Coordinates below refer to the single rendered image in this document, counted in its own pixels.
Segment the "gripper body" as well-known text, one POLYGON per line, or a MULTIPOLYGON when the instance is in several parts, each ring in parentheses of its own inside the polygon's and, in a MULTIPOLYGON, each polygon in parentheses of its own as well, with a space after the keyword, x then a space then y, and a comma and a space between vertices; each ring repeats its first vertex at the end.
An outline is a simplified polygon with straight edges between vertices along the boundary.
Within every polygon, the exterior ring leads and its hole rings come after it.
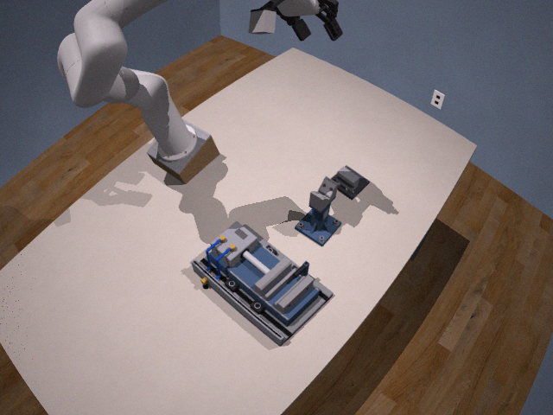
POLYGON ((277 8, 284 16, 310 16, 320 12, 318 0, 284 0, 277 8))

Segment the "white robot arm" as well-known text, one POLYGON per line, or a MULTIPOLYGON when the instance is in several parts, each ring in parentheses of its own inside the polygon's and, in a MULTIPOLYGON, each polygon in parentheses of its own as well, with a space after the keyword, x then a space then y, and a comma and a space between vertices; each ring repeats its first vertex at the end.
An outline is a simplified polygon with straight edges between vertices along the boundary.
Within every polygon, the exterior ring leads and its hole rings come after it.
MULTIPOLYGON (((105 101, 141 109, 144 123, 158 142, 159 155, 175 162, 193 151, 194 129, 182 120, 162 76, 122 67, 127 55, 122 28, 167 1, 92 0, 76 14, 75 33, 61 42, 57 61, 76 106, 88 108, 105 101)), ((274 8, 283 1, 270 0, 251 10, 249 33, 274 34, 274 8)))

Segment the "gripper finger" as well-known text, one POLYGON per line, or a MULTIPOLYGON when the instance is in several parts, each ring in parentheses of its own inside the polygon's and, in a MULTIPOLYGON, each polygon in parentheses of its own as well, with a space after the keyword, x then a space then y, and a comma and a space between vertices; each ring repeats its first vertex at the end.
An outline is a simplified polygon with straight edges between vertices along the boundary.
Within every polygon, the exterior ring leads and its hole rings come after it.
POLYGON ((276 10, 276 13, 292 27, 300 41, 304 41, 311 35, 307 24, 303 19, 300 19, 299 16, 284 16, 277 7, 275 7, 274 10, 276 10))
POLYGON ((336 41, 343 34, 340 25, 338 25, 335 19, 335 17, 337 17, 339 2, 337 0, 318 0, 318 2, 320 12, 316 14, 316 16, 318 16, 325 23, 323 26, 330 39, 332 41, 336 41), (322 11, 326 12, 327 15, 323 15, 321 13, 322 11))

